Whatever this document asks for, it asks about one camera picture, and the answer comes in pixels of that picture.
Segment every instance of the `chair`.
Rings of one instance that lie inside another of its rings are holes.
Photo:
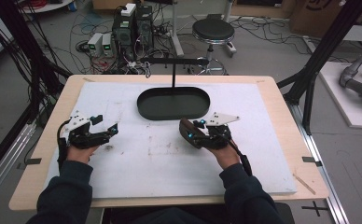
[[[209,63],[206,66],[200,66],[202,70],[197,75],[212,75],[212,71],[222,72],[222,75],[226,75],[227,70],[224,64],[212,56],[214,51],[213,45],[229,44],[234,37],[234,28],[225,21],[207,18],[195,21],[192,26],[192,33],[197,39],[209,44],[206,56],[198,58],[207,59]],[[189,72],[195,74],[192,66],[189,67]]]

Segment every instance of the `oval black tray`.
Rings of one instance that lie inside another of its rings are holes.
[[[197,119],[207,113],[210,97],[195,87],[153,88],[140,94],[137,107],[145,119]]]

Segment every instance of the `forearm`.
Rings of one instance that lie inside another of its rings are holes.
[[[271,196],[254,176],[245,173],[240,163],[228,167],[220,176],[232,223],[283,223]]]
[[[60,176],[40,194],[37,214],[28,223],[85,223],[91,207],[91,172],[85,163],[65,161]]]

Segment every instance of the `person's left hand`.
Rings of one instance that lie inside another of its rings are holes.
[[[74,146],[70,146],[67,152],[67,160],[68,161],[80,161],[83,163],[88,164],[89,158],[93,154],[93,152],[98,148],[97,147],[90,147],[86,149],[79,149]]]

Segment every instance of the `black stool seat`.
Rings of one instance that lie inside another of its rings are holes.
[[[195,21],[192,32],[199,38],[212,41],[231,41],[234,37],[234,28],[229,23],[216,19]]]

